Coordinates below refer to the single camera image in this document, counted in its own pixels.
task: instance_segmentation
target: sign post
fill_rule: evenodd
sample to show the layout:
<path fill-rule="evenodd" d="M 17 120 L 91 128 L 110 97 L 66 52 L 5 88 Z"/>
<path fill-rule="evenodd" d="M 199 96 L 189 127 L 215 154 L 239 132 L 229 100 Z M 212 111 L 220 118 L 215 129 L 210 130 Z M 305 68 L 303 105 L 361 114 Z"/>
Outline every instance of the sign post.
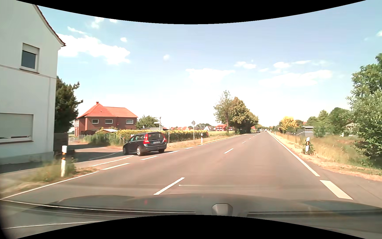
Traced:
<path fill-rule="evenodd" d="M 191 124 L 192 124 L 192 139 L 194 140 L 194 144 L 195 144 L 195 134 L 194 134 L 195 121 L 192 121 Z"/>
<path fill-rule="evenodd" d="M 63 145 L 61 147 L 61 151 L 62 151 L 62 154 L 63 154 L 63 158 L 61 159 L 61 177 L 64 177 L 64 175 L 66 173 L 66 159 L 65 159 L 65 155 L 67 153 L 67 146 Z"/>
<path fill-rule="evenodd" d="M 306 150 L 305 150 L 305 154 L 307 154 L 309 152 L 309 142 L 310 142 L 310 137 L 307 137 L 306 138 Z"/>

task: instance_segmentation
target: dark station wagon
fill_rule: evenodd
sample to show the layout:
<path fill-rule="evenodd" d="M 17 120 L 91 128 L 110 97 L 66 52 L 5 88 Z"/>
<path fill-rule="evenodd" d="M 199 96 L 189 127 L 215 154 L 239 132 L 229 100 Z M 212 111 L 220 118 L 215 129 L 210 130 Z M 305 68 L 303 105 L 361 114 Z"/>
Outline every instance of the dark station wagon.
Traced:
<path fill-rule="evenodd" d="M 137 154 L 142 156 L 151 151 L 163 153 L 167 147 L 167 140 L 163 133 L 149 132 L 139 133 L 131 136 L 123 145 L 123 154 Z"/>

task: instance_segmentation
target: red brick house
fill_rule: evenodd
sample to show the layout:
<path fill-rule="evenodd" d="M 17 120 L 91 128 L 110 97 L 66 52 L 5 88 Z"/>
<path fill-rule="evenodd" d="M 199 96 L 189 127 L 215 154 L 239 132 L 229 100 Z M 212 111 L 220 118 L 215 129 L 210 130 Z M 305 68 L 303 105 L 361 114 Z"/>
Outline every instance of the red brick house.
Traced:
<path fill-rule="evenodd" d="M 226 125 L 218 125 L 215 127 L 216 131 L 227 131 L 226 130 Z"/>
<path fill-rule="evenodd" d="M 101 128 L 136 129 L 138 116 L 127 108 L 107 107 L 99 102 L 75 120 L 75 136 L 85 134 L 87 130 L 97 131 Z"/>

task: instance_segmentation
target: road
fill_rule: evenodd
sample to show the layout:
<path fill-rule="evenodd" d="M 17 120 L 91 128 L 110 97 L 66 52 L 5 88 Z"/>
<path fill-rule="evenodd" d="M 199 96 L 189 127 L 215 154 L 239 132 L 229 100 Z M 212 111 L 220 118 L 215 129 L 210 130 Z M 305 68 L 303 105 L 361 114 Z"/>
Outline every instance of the road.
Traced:
<path fill-rule="evenodd" d="M 163 154 L 116 156 L 98 160 L 95 167 L 99 168 L 96 173 L 7 200 L 46 204 L 90 195 L 137 197 L 210 192 L 281 199 L 344 200 L 382 208 L 382 182 L 333 173 L 302 161 L 268 132 Z M 13 213 L 1 212 L 5 216 Z M 4 227 L 13 226 L 13 223 L 8 220 Z"/>

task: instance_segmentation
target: car tail light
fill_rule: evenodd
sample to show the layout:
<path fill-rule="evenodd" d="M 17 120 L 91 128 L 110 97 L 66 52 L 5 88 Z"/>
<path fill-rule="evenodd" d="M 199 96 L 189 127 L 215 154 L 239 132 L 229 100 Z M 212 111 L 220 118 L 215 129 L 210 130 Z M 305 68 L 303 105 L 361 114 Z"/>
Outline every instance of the car tail light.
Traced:
<path fill-rule="evenodd" d="M 145 136 L 144 136 L 144 142 L 143 144 L 149 144 L 150 141 L 148 141 L 148 134 L 146 133 Z"/>

